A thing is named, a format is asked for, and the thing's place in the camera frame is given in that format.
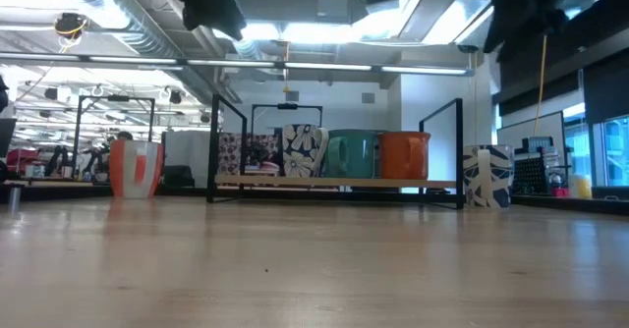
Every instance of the floral mug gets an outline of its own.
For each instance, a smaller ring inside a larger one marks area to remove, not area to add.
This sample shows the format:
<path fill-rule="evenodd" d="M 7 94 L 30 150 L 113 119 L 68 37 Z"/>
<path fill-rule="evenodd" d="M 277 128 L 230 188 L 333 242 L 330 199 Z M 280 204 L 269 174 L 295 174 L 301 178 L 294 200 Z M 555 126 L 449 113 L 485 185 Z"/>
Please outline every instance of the floral mug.
<path fill-rule="evenodd" d="M 327 150 L 329 133 L 313 125 L 287 125 L 282 131 L 282 156 L 286 177 L 317 177 Z"/>

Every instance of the computer monitor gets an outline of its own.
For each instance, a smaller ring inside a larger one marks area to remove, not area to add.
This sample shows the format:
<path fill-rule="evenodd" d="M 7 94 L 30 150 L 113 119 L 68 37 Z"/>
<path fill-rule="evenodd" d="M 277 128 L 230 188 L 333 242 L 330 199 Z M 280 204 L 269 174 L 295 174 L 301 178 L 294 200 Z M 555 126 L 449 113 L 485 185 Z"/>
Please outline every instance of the computer monitor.
<path fill-rule="evenodd" d="M 13 138 L 13 130 L 16 128 L 16 119 L 3 118 L 0 119 L 0 158 L 7 157 L 11 138 Z"/>

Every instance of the blue and white patterned mug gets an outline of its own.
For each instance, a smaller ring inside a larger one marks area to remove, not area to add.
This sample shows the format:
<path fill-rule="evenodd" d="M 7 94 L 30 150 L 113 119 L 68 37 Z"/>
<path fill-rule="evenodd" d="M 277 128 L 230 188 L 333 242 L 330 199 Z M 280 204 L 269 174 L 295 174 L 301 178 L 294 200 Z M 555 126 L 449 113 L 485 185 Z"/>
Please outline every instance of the blue and white patterned mug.
<path fill-rule="evenodd" d="M 282 131 L 282 158 L 286 177 L 317 177 L 329 133 L 313 125 L 287 125 Z"/>
<path fill-rule="evenodd" d="M 463 182 L 469 206 L 504 208 L 511 204 L 514 158 L 511 145 L 463 148 Z"/>

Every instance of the wooden shelf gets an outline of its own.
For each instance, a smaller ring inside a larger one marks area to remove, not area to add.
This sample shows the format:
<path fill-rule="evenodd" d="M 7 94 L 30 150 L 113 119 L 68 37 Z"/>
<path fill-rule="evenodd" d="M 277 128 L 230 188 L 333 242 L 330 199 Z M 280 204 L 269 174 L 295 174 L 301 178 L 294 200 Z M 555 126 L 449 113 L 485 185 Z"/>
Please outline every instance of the wooden shelf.
<path fill-rule="evenodd" d="M 283 185 L 283 186 L 350 186 L 377 188 L 456 188 L 454 181 L 423 181 L 423 180 L 383 180 L 383 179 L 351 179 L 351 178 L 292 178 L 269 176 L 234 176 L 216 175 L 217 184 L 244 185 Z"/>

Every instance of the teal mug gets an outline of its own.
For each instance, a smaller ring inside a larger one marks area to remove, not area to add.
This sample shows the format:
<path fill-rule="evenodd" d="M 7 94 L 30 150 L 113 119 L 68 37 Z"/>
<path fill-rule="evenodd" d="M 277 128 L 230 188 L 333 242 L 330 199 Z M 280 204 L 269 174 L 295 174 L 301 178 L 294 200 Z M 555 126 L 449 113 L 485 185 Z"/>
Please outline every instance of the teal mug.
<path fill-rule="evenodd" d="M 325 177 L 373 178 L 376 136 L 377 133 L 373 131 L 330 131 L 325 158 Z"/>

